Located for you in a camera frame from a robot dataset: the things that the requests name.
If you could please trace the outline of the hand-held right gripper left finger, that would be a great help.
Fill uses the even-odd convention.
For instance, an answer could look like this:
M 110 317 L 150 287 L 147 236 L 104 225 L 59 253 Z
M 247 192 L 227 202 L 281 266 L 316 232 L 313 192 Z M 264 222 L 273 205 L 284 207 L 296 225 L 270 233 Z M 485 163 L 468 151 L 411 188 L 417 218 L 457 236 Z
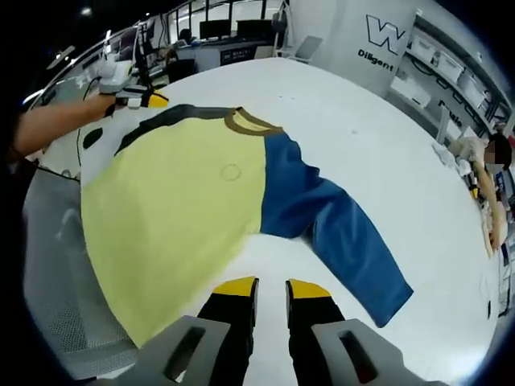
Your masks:
M 257 277 L 217 286 L 196 316 L 183 316 L 145 343 L 137 385 L 242 385 L 253 353 Z

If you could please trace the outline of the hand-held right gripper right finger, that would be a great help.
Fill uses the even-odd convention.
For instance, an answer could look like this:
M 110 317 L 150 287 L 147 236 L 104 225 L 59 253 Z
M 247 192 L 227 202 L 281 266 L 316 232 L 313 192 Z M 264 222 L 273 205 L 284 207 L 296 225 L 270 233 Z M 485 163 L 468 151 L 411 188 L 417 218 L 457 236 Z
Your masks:
M 358 319 L 346 319 L 331 294 L 286 281 L 289 352 L 299 385 L 401 385 L 402 353 Z

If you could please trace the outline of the person's left hand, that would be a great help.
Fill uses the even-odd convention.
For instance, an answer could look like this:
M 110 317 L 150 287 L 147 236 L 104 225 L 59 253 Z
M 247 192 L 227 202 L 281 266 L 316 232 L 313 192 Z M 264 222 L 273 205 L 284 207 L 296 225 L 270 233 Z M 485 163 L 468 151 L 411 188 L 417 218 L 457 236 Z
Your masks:
M 84 100 L 84 114 L 86 121 L 98 121 L 105 117 L 106 111 L 116 105 L 114 95 L 97 94 Z

